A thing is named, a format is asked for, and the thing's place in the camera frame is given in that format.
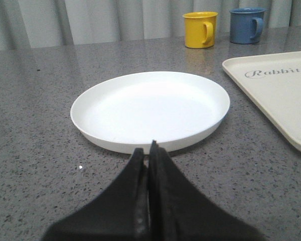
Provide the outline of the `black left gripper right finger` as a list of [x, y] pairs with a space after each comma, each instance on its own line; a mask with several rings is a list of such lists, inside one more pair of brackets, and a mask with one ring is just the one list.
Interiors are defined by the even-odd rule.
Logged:
[[264, 240], [197, 190], [156, 142], [149, 153], [148, 189], [153, 240]]

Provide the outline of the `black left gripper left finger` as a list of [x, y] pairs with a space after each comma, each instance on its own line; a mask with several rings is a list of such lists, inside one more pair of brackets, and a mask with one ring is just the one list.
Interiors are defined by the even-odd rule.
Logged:
[[134, 150], [117, 178], [97, 198], [54, 223], [43, 240], [149, 240], [147, 168]]

